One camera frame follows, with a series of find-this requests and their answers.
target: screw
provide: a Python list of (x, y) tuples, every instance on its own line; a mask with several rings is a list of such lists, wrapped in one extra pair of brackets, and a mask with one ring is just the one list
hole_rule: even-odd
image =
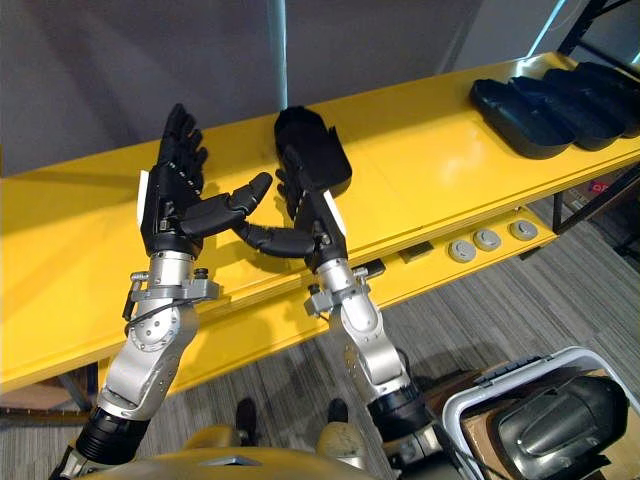
[(205, 279), (209, 278), (209, 270), (206, 269), (206, 268), (196, 268), (193, 271), (193, 276), (197, 280), (205, 280)]

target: black foot-shaped object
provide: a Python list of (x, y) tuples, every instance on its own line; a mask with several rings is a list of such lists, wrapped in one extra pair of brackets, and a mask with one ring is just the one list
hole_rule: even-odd
[(255, 402), (249, 397), (243, 398), (236, 408), (236, 429), (240, 432), (241, 446), (256, 447), (258, 445), (256, 437), (257, 424)]
[(327, 415), (327, 422), (349, 422), (349, 407), (344, 403), (341, 398), (334, 398), (329, 403), (329, 414)]

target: yellow metal surface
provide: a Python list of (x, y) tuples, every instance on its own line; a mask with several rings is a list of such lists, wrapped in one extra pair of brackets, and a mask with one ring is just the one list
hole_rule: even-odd
[[(351, 186), (337, 199), (352, 262), (392, 254), (637, 160), (640, 138), (599, 152), (572, 146), (548, 160), (522, 158), (469, 104), (477, 78), (539, 76), (566, 62), (547, 54), (312, 106), (337, 126), (353, 166)], [(204, 131), (211, 152), (205, 196), (259, 171), (273, 173), (275, 118)], [(147, 266), (135, 225), (137, 172), (155, 162), (157, 148), (149, 142), (2, 180), (3, 389), (120, 347), (129, 273)], [(284, 217), (272, 188), (252, 220), (282, 225)], [(222, 298), (199, 307), (205, 324), (224, 323), (233, 311), (308, 282), (301, 262), (257, 254), (230, 232), (208, 239), (198, 263), (223, 285)]]
[[(515, 220), (533, 222), (538, 228), (538, 236), (528, 242), (511, 236), (508, 225)], [(476, 258), (469, 263), (452, 260), (447, 254), (449, 243), (457, 239), (472, 242), (473, 232), (479, 228), (495, 231), (502, 245), (493, 252), (478, 250)], [(555, 234), (531, 211), (526, 208), (517, 212), (511, 210), (491, 221), (435, 239), (431, 252), (408, 264), (397, 254), (384, 257), (382, 261), (387, 269), (381, 276), (370, 280), (371, 296), (380, 307), (388, 307), (505, 258), (545, 245), (554, 238)], [(328, 328), (327, 323), (308, 317), (304, 311), (302, 304), (307, 298), (306, 289), (297, 289), (233, 312), (222, 321), (204, 325), (185, 351), (170, 393), (194, 387), (324, 332)]]

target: gray wall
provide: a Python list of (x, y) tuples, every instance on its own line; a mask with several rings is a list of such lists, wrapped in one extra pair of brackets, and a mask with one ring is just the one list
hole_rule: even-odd
[[(557, 48), (586, 2), (566, 2), (538, 52)], [(157, 138), (176, 101), (203, 128), (277, 111), (277, 3), (4, 0), (3, 173)], [(555, 4), (287, 0), (289, 103), (522, 57)], [(588, 38), (632, 57), (638, 6), (602, 17)]]
[(314, 103), (450, 70), (480, 4), (289, 1), (289, 103)]
[(266, 0), (3, 0), (4, 173), (278, 109)]

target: gray button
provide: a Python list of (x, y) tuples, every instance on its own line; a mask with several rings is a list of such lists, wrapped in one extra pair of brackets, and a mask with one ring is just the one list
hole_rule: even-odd
[(480, 250), (490, 252), (502, 245), (502, 240), (496, 232), (483, 228), (473, 234), (473, 243), (476, 244)]
[(449, 245), (449, 255), (456, 262), (467, 263), (476, 258), (476, 247), (466, 240), (456, 240)]
[(509, 225), (509, 232), (518, 240), (533, 240), (538, 235), (536, 226), (526, 220), (518, 220)]

